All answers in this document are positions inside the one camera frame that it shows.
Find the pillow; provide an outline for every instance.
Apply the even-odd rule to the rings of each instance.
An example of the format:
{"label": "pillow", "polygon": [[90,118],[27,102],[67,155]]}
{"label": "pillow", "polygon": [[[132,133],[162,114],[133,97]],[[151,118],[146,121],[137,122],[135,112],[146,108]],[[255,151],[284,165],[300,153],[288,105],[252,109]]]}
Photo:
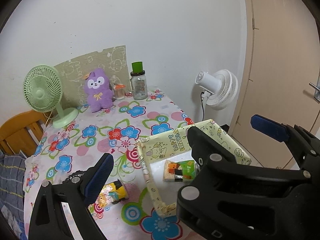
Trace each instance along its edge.
{"label": "pillow", "polygon": [[0,199],[16,220],[22,223],[25,169],[25,157],[23,153],[4,155],[0,151]]}

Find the chair backrest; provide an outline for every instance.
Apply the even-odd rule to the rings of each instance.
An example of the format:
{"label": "chair backrest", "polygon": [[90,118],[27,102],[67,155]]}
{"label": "chair backrest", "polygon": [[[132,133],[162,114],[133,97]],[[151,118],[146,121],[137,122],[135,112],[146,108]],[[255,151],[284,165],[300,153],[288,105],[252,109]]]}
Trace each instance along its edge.
{"label": "chair backrest", "polygon": [[41,140],[43,129],[39,121],[46,122],[43,113],[31,110],[18,114],[0,127],[0,148],[10,155],[18,154],[22,150],[26,155],[35,153],[37,143],[28,129],[32,131],[38,141]]}

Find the glass jar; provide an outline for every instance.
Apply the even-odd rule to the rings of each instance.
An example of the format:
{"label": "glass jar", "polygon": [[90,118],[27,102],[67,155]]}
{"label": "glass jar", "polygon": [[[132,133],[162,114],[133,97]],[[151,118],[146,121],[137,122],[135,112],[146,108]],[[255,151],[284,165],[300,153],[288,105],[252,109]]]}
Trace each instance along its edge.
{"label": "glass jar", "polygon": [[145,71],[140,73],[131,72],[132,94],[135,100],[142,100],[148,97],[147,79]]}

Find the fan base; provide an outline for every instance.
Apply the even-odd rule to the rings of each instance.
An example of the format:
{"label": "fan base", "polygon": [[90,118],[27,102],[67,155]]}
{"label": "fan base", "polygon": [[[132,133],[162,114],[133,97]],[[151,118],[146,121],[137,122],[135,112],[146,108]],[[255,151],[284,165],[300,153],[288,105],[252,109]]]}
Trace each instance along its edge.
{"label": "fan base", "polygon": [[70,124],[79,114],[78,109],[70,107],[65,110],[63,110],[64,116],[60,117],[57,115],[53,120],[52,120],[52,125],[55,129],[62,128],[68,124]]}

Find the orange cap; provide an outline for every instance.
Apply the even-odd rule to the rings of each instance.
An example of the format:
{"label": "orange cap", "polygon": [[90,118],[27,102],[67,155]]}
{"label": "orange cap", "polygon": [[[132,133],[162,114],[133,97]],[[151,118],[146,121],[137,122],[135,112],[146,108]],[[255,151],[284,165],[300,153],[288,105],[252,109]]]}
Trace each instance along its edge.
{"label": "orange cap", "polygon": [[125,88],[125,85],[116,84],[115,89]]}

